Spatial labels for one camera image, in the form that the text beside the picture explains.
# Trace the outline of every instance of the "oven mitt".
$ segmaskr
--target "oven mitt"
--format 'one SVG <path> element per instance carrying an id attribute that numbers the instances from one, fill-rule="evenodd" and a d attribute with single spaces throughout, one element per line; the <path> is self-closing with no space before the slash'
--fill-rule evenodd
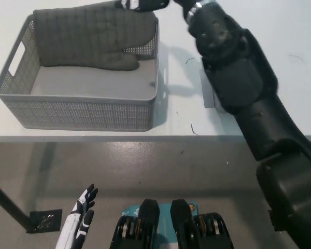
<path id="1" fill-rule="evenodd" d="M 131 71 L 137 55 L 124 49 L 144 46 L 156 33 L 153 12 L 115 8 L 114 1 L 33 12 L 42 66 L 86 66 Z"/>

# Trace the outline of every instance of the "floor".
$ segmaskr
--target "floor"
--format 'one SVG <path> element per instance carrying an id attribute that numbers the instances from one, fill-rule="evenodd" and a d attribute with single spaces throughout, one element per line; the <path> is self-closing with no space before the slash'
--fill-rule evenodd
<path id="1" fill-rule="evenodd" d="M 66 217 L 90 183 L 99 188 L 84 249 L 108 249 L 121 211 L 145 198 L 219 212 L 236 249 L 295 249 L 273 231 L 256 166 L 244 143 L 0 144 L 0 188 L 25 212 L 63 209 Z M 0 249 L 55 248 L 58 237 L 26 234 L 0 207 Z"/>

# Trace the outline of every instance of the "black robotic arm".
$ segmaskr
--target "black robotic arm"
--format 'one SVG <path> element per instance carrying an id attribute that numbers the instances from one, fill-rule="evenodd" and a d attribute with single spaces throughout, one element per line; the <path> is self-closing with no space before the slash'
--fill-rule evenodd
<path id="1" fill-rule="evenodd" d="M 256 38 L 215 0 L 175 0 L 183 8 L 205 73 L 232 114 L 255 159 L 257 179 L 275 230 L 311 248 L 311 143 L 277 95 L 278 81 Z M 165 8 L 169 0 L 122 0 L 135 11 Z"/>

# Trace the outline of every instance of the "white robotic hand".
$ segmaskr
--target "white robotic hand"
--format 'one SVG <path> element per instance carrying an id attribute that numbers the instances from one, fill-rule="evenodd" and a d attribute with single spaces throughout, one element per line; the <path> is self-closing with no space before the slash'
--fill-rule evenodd
<path id="1" fill-rule="evenodd" d="M 93 218 L 94 198 L 98 189 L 91 184 L 76 202 L 68 215 L 55 249 L 81 249 Z"/>

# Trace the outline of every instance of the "gray plastic basket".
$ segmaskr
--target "gray plastic basket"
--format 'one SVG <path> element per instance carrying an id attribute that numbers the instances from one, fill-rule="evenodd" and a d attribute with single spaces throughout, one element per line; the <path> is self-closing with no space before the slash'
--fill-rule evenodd
<path id="1" fill-rule="evenodd" d="M 14 76 L 9 67 L 20 43 L 25 52 Z M 159 25 L 153 40 L 125 52 L 154 59 L 152 98 L 97 98 L 78 95 L 32 94 L 41 68 L 36 47 L 33 18 L 30 15 L 12 48 L 0 75 L 0 98 L 25 128 L 89 131 L 147 131 L 152 128 L 154 102 L 158 89 Z"/>

